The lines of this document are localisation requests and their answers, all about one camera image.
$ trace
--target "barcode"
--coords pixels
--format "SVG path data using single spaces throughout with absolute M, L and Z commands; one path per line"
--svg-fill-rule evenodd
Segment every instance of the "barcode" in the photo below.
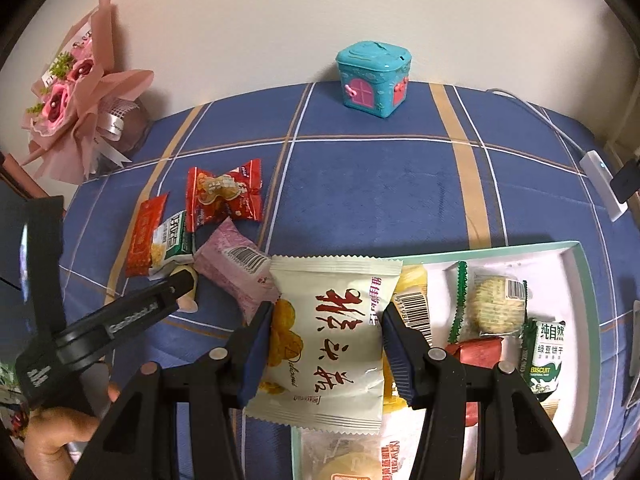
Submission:
M 251 247 L 239 246 L 225 251 L 225 254 L 251 274 L 255 274 L 260 266 L 269 258 Z
M 507 299 L 524 301 L 524 284 L 515 280 L 507 280 Z
M 398 310 L 409 328 L 419 330 L 422 336 L 431 344 L 431 321 L 429 320 L 429 305 L 421 292 L 396 294 Z

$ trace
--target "white tray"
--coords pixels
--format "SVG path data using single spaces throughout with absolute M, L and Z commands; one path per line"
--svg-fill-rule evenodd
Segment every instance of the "white tray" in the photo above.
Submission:
M 559 386 L 549 400 L 559 401 L 553 422 L 572 455 L 589 442 L 600 381 L 600 330 L 593 282 L 580 242 L 552 242 L 455 253 L 404 256 L 405 264 L 424 264 L 433 345 L 444 347 L 456 308 L 454 271 L 460 260 L 469 267 L 491 268 L 527 280 L 532 295 L 529 317 L 564 320 L 564 353 Z M 519 364 L 517 342 L 503 344 L 503 358 Z M 461 478 L 476 462 L 477 426 L 467 428 Z M 300 471 L 300 433 L 292 428 L 293 478 Z

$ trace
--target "pink rose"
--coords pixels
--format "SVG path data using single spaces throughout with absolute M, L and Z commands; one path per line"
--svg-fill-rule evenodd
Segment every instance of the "pink rose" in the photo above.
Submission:
M 94 67 L 94 60 L 90 57 L 86 59 L 81 59 L 80 61 L 76 61 L 73 68 L 66 75 L 66 78 L 69 81 L 78 81 L 79 79 L 86 76 L 91 69 Z
M 70 94 L 71 88 L 67 83 L 54 83 L 42 109 L 47 129 L 55 128 L 65 120 L 65 110 Z

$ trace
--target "black device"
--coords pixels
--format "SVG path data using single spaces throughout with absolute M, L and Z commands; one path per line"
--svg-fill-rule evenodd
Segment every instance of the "black device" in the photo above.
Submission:
M 79 375 L 107 352 L 177 310 L 193 288 L 187 271 L 118 298 L 66 325 L 58 261 L 62 256 L 62 197 L 29 200 L 20 244 L 25 323 L 34 332 L 15 360 L 30 408 L 65 406 L 93 415 Z
M 512 364 L 462 364 L 407 328 L 393 303 L 382 333 L 400 396 L 426 409 L 412 480 L 460 478 L 467 402 L 479 403 L 476 480 L 580 480 L 558 430 Z
M 611 179 L 611 189 L 621 204 L 629 200 L 640 189 L 639 163 L 635 157 L 632 158 Z
M 242 480 L 228 409 L 257 390 L 268 355 L 273 307 L 264 302 L 224 348 L 190 365 L 140 368 L 102 421 L 71 480 L 177 480 L 176 402 L 190 404 L 196 480 Z M 548 415 L 513 365 L 460 363 L 404 325 L 389 304 L 385 351 L 398 390 L 426 409 L 411 480 L 458 480 L 467 402 L 479 402 L 476 480 L 579 480 L 580 473 Z
M 178 480 L 176 403 L 190 405 L 196 479 L 242 480 L 228 410 L 255 395 L 269 351 L 273 305 L 225 347 L 196 362 L 163 370 L 146 363 L 129 381 L 87 445 L 71 480 Z

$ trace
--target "metal pivot bolt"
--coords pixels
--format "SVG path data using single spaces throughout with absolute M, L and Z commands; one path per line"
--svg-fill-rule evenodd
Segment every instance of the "metal pivot bolt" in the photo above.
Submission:
M 513 374 L 516 371 L 516 367 L 508 362 L 508 361 L 500 361 L 498 363 L 498 370 L 500 370 L 503 374 Z
M 212 348 L 209 351 L 209 357 L 211 359 L 215 359 L 216 361 L 219 361 L 220 359 L 224 359 L 228 355 L 229 355 L 229 352 L 227 352 L 226 348 L 224 348 L 222 346 L 218 346 L 216 348 Z
M 158 370 L 158 364 L 153 362 L 153 361 L 149 361 L 148 363 L 144 363 L 140 367 L 140 371 L 142 372 L 143 375 L 155 374 L 156 370 Z
M 447 353 L 442 348 L 432 348 L 429 350 L 428 356 L 434 361 L 442 361 Z

